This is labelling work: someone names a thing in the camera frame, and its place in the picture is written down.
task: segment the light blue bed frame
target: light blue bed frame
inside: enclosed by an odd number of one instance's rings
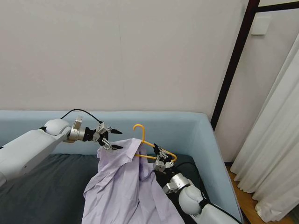
[[[42,127],[46,121],[62,117],[58,111],[0,111],[0,146],[23,133]],[[207,193],[213,203],[243,222],[239,204],[221,157],[214,132],[203,113],[191,112],[92,112],[99,120],[123,132],[111,134],[109,141],[141,138],[142,131],[133,125],[143,124],[146,141],[175,154],[192,156]],[[82,126],[94,128],[97,122],[83,112],[72,112],[65,119],[73,124],[77,115],[84,116]],[[94,142],[62,143],[54,153],[96,154]]]

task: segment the lavender shirt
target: lavender shirt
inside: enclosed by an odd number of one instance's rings
[[[156,181],[141,140],[115,142],[123,149],[98,150],[98,173],[85,191],[83,224],[183,224]]]

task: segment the dark wooden door frame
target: dark wooden door frame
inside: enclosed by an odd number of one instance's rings
[[[259,2],[260,0],[249,0],[248,2],[245,15],[241,24],[241,28],[239,30],[239,34],[235,42],[234,50],[229,60],[228,68],[225,73],[225,77],[212,115],[211,125],[214,130],[216,129],[217,122],[219,120],[225,99],[228,95],[230,85],[233,81],[235,71],[240,61],[241,54],[243,52],[256,13],[299,8],[299,1],[261,7],[258,6]]]

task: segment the plastic clothes hanger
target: plastic clothes hanger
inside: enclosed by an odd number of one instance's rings
[[[140,124],[136,124],[136,125],[134,125],[134,127],[133,127],[133,130],[134,130],[134,131],[135,131],[135,128],[136,128],[136,127],[141,127],[141,128],[142,128],[142,141],[141,141],[141,143],[144,143],[144,144],[146,144],[146,145],[148,145],[148,146],[155,147],[154,144],[152,144],[152,143],[150,143],[150,142],[148,142],[148,141],[145,140],[145,128],[144,128],[144,126],[143,126],[143,125],[140,125]],[[176,156],[175,154],[173,154],[173,153],[171,153],[171,152],[168,152],[168,151],[165,150],[165,149],[162,149],[162,150],[165,151],[166,153],[172,155],[172,160],[171,160],[172,162],[175,162],[175,161],[177,160],[177,156]],[[149,156],[149,155],[135,154],[135,156],[145,157],[145,158],[154,159],[154,160],[157,159],[156,157],[154,157],[154,156]]]

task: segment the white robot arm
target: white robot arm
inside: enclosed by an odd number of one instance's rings
[[[163,187],[166,194],[176,193],[182,211],[192,217],[198,224],[240,224],[237,219],[223,209],[210,203],[202,192],[193,185],[192,181],[171,162],[171,156],[155,144],[154,152],[157,160],[153,164],[154,171],[163,172],[170,182]]]
[[[122,148],[107,140],[109,133],[121,132],[107,127],[104,122],[94,130],[81,128],[81,124],[81,116],[73,126],[63,119],[49,120],[40,129],[31,130],[0,147],[0,186],[31,171],[62,141],[95,141],[106,150]]]

